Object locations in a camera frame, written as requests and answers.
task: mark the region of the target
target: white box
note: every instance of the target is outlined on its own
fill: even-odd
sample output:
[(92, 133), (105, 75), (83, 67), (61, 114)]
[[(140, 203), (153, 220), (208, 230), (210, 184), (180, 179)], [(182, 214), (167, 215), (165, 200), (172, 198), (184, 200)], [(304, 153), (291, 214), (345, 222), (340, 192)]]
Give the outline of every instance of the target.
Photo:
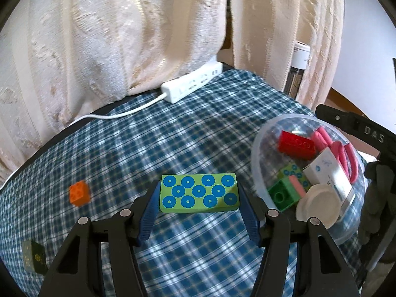
[[(328, 147), (324, 149), (310, 165), (304, 168), (302, 172), (312, 185), (331, 185), (342, 203), (348, 198), (352, 190), (352, 185), (345, 175), (344, 170)], [(354, 198), (351, 197), (348, 198), (348, 206), (353, 199)], [(345, 208), (341, 208), (341, 215), (344, 214)]]

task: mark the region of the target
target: red lego brick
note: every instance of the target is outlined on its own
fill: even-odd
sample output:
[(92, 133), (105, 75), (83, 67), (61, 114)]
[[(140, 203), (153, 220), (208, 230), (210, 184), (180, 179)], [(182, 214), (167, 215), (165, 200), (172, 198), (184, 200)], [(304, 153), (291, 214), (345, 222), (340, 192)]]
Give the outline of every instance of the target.
[(80, 207), (90, 201), (90, 189), (84, 181), (79, 181), (69, 188), (70, 203)]
[(278, 151), (291, 157), (310, 160), (316, 156), (316, 148), (311, 139), (282, 131)]

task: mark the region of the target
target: blue circle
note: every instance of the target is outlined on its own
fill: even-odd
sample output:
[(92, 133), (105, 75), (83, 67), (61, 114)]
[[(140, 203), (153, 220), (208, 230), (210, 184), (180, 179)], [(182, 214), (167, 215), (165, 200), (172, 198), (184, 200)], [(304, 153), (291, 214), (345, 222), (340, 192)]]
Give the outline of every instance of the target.
[(201, 198), (206, 194), (206, 189), (202, 185), (196, 185), (193, 187), (193, 196)]
[(231, 175), (224, 175), (224, 176), (221, 178), (221, 183), (222, 183), (224, 186), (233, 186), (234, 183), (235, 183), (235, 180), (234, 180), (234, 178), (233, 178)]
[(217, 184), (212, 188), (212, 194), (217, 196), (218, 198), (222, 197), (225, 194), (224, 186)]
[(164, 185), (172, 187), (176, 184), (176, 178), (173, 175), (164, 177)]
[(185, 176), (181, 179), (181, 185), (185, 188), (192, 188), (194, 186), (194, 179), (192, 176)]
[(204, 186), (212, 186), (215, 183), (215, 177), (210, 174), (204, 175), (201, 182)]
[(207, 195), (203, 198), (203, 204), (206, 207), (215, 207), (217, 205), (217, 198), (214, 195)]
[(162, 199), (162, 204), (164, 207), (172, 208), (176, 205), (176, 199), (173, 196), (166, 196)]
[(236, 194), (234, 193), (227, 193), (224, 196), (224, 202), (227, 205), (234, 205), (238, 201), (238, 198), (236, 197)]
[(181, 205), (186, 208), (191, 208), (195, 204), (195, 199), (191, 195), (186, 195), (181, 198)]
[(172, 195), (181, 198), (186, 193), (186, 190), (181, 185), (176, 185), (172, 188)]

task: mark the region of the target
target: green block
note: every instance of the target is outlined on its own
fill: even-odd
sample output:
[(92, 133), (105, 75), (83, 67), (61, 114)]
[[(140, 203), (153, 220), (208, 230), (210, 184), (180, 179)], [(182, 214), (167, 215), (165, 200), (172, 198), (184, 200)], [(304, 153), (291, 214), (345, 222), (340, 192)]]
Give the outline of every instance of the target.
[(269, 188), (268, 193), (281, 212), (290, 208), (301, 199), (288, 177), (276, 182)]
[(221, 212), (237, 208), (239, 195), (234, 173), (162, 176), (162, 212)]
[(291, 162), (289, 165), (282, 168), (277, 174), (278, 179), (280, 180), (284, 177), (289, 177), (290, 175), (295, 175), (297, 177), (298, 181), (301, 183), (302, 187), (306, 192), (309, 190), (309, 188), (311, 187), (310, 182), (305, 177), (304, 173), (299, 169), (297, 164), (294, 162)]
[(27, 272), (45, 275), (48, 271), (44, 247), (33, 240), (22, 242), (23, 267)]

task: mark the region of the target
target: white bottle cap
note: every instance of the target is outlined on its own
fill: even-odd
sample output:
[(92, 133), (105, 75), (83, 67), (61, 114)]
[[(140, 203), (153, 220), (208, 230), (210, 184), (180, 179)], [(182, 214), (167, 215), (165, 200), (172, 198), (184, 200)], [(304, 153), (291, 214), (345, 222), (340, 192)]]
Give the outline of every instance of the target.
[(328, 184), (316, 184), (298, 202), (296, 219), (307, 221), (317, 217), (328, 229), (337, 221), (340, 210), (341, 201), (335, 190)]
[(308, 63), (310, 51), (310, 46), (306, 45), (305, 43), (296, 41), (293, 50), (292, 67), (305, 70)]

